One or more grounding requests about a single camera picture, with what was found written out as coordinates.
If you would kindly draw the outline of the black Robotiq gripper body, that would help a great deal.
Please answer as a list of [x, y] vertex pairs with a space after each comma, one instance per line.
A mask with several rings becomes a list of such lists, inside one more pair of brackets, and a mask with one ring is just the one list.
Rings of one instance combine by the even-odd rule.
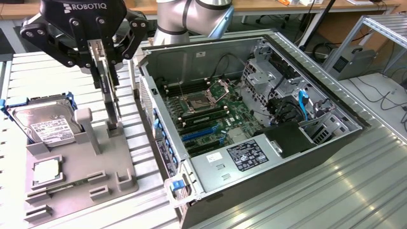
[[73, 41], [75, 29], [81, 29], [80, 40], [104, 39], [104, 47], [112, 45], [112, 37], [127, 15], [123, 0], [41, 0], [40, 14]]

